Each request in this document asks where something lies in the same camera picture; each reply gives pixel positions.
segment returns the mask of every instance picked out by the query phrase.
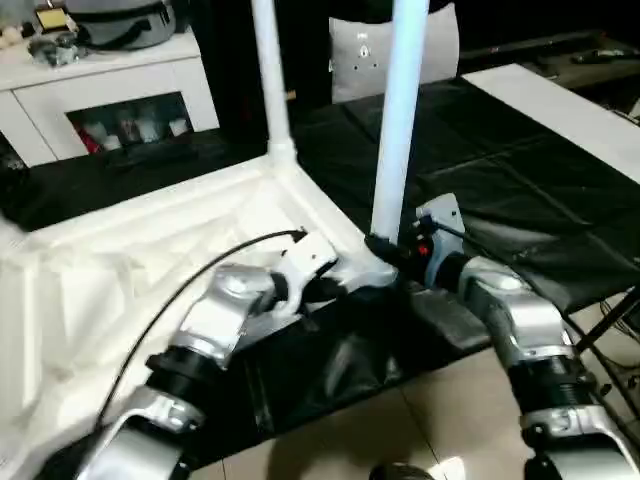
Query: white pole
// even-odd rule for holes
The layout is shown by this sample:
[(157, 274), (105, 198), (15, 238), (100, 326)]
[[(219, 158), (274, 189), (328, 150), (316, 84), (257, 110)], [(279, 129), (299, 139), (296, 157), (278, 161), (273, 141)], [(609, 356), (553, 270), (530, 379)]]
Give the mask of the white pole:
[(251, 0), (251, 3), (269, 127), (269, 154), (283, 163), (295, 162), (273, 0)]
[(395, 0), (393, 38), (382, 115), (372, 233), (398, 241), (429, 0)]

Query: black cable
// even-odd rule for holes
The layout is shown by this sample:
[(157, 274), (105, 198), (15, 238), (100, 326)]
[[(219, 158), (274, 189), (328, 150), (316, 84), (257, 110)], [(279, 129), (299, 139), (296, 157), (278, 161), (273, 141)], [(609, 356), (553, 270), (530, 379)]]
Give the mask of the black cable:
[[(602, 302), (600, 302), (600, 313), (602, 313), (603, 316), (608, 315), (609, 312), (611, 312), (611, 310), (612, 310), (612, 308), (611, 308), (611, 305), (609, 304), (608, 301), (603, 300)], [(629, 328), (629, 326), (625, 323), (625, 318), (626, 318), (626, 316), (624, 316), (624, 315), (622, 317), (620, 317), (620, 320), (618, 320), (616, 323), (614, 323), (613, 328), (615, 328), (617, 331), (619, 331), (623, 335), (629, 337), (631, 340), (633, 340), (634, 342), (636, 342), (637, 344), (640, 345), (640, 337), (638, 336), (638, 334), (636, 332), (634, 332), (631, 328)], [(611, 362), (616, 364), (620, 368), (623, 368), (623, 369), (626, 369), (626, 370), (636, 370), (636, 369), (640, 368), (640, 363), (636, 364), (636, 365), (627, 365), (627, 366), (625, 366), (625, 365), (621, 365), (619, 363), (616, 363), (614, 360), (611, 360)]]
[[(616, 322), (613, 327), (619, 331), (620, 333), (622, 333), (623, 335), (625, 335), (626, 337), (630, 338), (631, 340), (633, 340), (634, 342), (638, 343), (640, 345), (640, 339), (638, 339), (637, 337), (634, 336), (633, 333), (631, 333), (631, 331), (629, 330), (629, 327), (627, 327), (622, 321)], [(608, 357), (605, 355), (605, 358), (611, 362), (613, 365), (615, 365), (617, 368), (619, 368), (620, 370), (624, 371), (624, 372), (632, 372), (634, 370), (640, 370), (640, 363), (632, 363), (631, 365), (626, 365), (624, 363), (620, 363), (616, 360), (613, 360), (611, 357)]]
[[(487, 256), (489, 258), (491, 258), (492, 260), (506, 264), (509, 268), (511, 268), (512, 270), (517, 272), (519, 275), (521, 275), (527, 281), (527, 283), (529, 284), (531, 289), (537, 295), (539, 295), (542, 298), (547, 298), (546, 295), (544, 295), (544, 293), (542, 292), (542, 289), (540, 289), (534, 282), (532, 282), (529, 278), (527, 278), (526, 275), (523, 275), (521, 272), (518, 272), (518, 269), (513, 264), (511, 264), (509, 261), (506, 261), (503, 258), (501, 258), (500, 255), (492, 252), (490, 249), (488, 249), (485, 245), (483, 245), (478, 240), (474, 239), (473, 237), (471, 237), (470, 235), (468, 235), (466, 233), (458, 232), (457, 230), (455, 230), (455, 229), (453, 229), (451, 227), (448, 227), (447, 225), (442, 225), (442, 224), (440, 224), (438, 222), (435, 222), (435, 221), (433, 222), (433, 225), (436, 228), (438, 228), (438, 229), (440, 229), (442, 231), (445, 231), (447, 233), (450, 233), (451, 235), (454, 235), (454, 236), (456, 236), (458, 238), (461, 238), (462, 240), (464, 240), (465, 242), (468, 242), (473, 247), (478, 248), (481, 252), (486, 252)], [(558, 309), (558, 312), (560, 312), (560, 314), (562, 315), (562, 318), (563, 318), (564, 322), (567, 325), (569, 325), (569, 327), (571, 327), (571, 329), (574, 330), (581, 338), (584, 338), (586, 336), (584, 330), (582, 330), (582, 328), (580, 328), (580, 326), (575, 321), (573, 321), (573, 319), (571, 319), (568, 315), (565, 315), (564, 313), (562, 313), (562, 311), (557, 307), (557, 305), (555, 305), (555, 307)], [(625, 386), (622, 384), (622, 382), (620, 381), (620, 379), (618, 378), (616, 373), (612, 370), (611, 366), (607, 363), (607, 360), (608, 360), (607, 356), (604, 355), (602, 353), (602, 351), (598, 347), (596, 347), (594, 344), (591, 344), (589, 346), (589, 348), (593, 352), (593, 355), (596, 357), (598, 362), (600, 362), (600, 364), (604, 368), (604, 370), (607, 373), (607, 375), (611, 378), (611, 381), (613, 382), (613, 384), (616, 386), (616, 388), (620, 392), (620, 395), (622, 395), (622, 398), (624, 399), (625, 403), (629, 407), (629, 410), (631, 410), (631, 412), (635, 416), (635, 419), (636, 420), (640, 419), (640, 410), (638, 409), (636, 404), (633, 402), (633, 399), (629, 395), (629, 392), (627, 391)], [(608, 410), (611, 410), (613, 412), (613, 410), (611, 409), (611, 407), (608, 404), (607, 404), (606, 408), (608, 408)], [(622, 419), (620, 419), (620, 417), (617, 414), (614, 413), (614, 415), (615, 415), (615, 418), (613, 418), (613, 420), (616, 423), (618, 423), (618, 422), (623, 423)], [(630, 441), (633, 441), (634, 445), (637, 443), (635, 441), (635, 438), (631, 438)]]
[(104, 421), (104, 416), (106, 415), (107, 410), (109, 409), (109, 405), (111, 404), (111, 401), (113, 400), (113, 397), (115, 396), (115, 394), (116, 394), (116, 392), (118, 390), (118, 386), (120, 385), (120, 382), (122, 381), (122, 378), (124, 377), (124, 374), (127, 371), (127, 368), (129, 367), (129, 364), (131, 363), (131, 360), (133, 360), (133, 357), (135, 356), (136, 352), (140, 348), (140, 345), (144, 341), (145, 337), (148, 335), (148, 333), (151, 331), (151, 329), (154, 327), (154, 325), (158, 322), (158, 320), (160, 320), (162, 315), (164, 315), (164, 313), (171, 306), (171, 304), (173, 302), (175, 302), (176, 299), (195, 280), (197, 280), (205, 272), (207, 272), (208, 270), (213, 268), (216, 264), (222, 262), (223, 260), (227, 259), (231, 255), (233, 255), (235, 253), (238, 253), (240, 250), (244, 250), (245, 248), (248, 248), (248, 247), (250, 247), (252, 245), (255, 245), (256, 243), (264, 242), (266, 240), (270, 240), (270, 239), (276, 238), (276, 237), (284, 237), (284, 236), (287, 236), (287, 235), (291, 235), (294, 238), (295, 241), (298, 241), (305, 234), (306, 233), (301, 231), (301, 230), (282, 230), (280, 232), (268, 233), (266, 235), (262, 235), (260, 237), (256, 237), (256, 238), (254, 238), (252, 240), (248, 240), (248, 241), (243, 242), (243, 243), (241, 243), (239, 245), (236, 245), (235, 247), (233, 247), (233, 248), (227, 250), (226, 252), (218, 255), (213, 260), (207, 262), (196, 273), (191, 275), (180, 286), (180, 288), (178, 288), (173, 293), (173, 295), (171, 295), (171, 297), (169, 297), (169, 299), (162, 305), (162, 308), (158, 311), (158, 313), (155, 315), (155, 317), (153, 317), (153, 319), (149, 322), (149, 325), (147, 325), (147, 328), (144, 329), (142, 334), (138, 337), (138, 339), (134, 343), (133, 347), (129, 351), (129, 353), (127, 355), (127, 358), (125, 359), (125, 361), (123, 362), (122, 366), (120, 367), (120, 371), (118, 373), (118, 376), (116, 377), (115, 381), (113, 382), (113, 385), (111, 386), (111, 390), (109, 391), (109, 394), (107, 395), (107, 398), (105, 399), (104, 404), (102, 405), (102, 408), (100, 409), (100, 412), (98, 413), (98, 417), (96, 418), (96, 422), (95, 422), (95, 424), (93, 426), (93, 433), (97, 433), (102, 428), (102, 422)]

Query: black tripod leg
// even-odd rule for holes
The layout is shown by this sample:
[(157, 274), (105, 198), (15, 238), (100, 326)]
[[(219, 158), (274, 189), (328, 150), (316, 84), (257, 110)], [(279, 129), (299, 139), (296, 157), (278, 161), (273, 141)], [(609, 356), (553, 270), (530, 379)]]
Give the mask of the black tripod leg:
[(613, 307), (611, 311), (578, 342), (576, 349), (580, 353), (584, 352), (602, 337), (614, 323), (622, 317), (631, 315), (638, 310), (640, 310), (640, 288), (634, 287), (618, 305)]

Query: black cloth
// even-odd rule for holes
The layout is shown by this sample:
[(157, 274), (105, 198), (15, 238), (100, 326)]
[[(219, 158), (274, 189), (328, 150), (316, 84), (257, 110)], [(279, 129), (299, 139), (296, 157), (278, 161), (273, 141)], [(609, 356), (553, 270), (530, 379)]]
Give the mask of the black cloth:
[[(368, 230), (382, 99), (297, 118), (299, 159)], [(218, 132), (35, 167), (2, 202), (27, 229), (248, 159)], [(565, 311), (640, 280), (640, 186), (463, 80), (421, 89), (405, 204), (454, 192), (469, 232), (528, 272)], [(206, 465), (485, 348), (475, 317), (446, 298), (400, 286), (362, 289), (239, 355), (208, 426), (194, 439)], [(71, 478), (84, 439), (39, 478)]]

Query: gray bag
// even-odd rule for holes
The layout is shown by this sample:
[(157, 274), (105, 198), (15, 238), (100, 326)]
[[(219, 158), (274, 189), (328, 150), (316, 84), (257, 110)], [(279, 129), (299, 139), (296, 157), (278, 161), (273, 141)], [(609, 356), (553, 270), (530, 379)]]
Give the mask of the gray bag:
[(176, 30), (169, 0), (67, 0), (78, 40), (96, 50), (134, 50), (168, 40)]

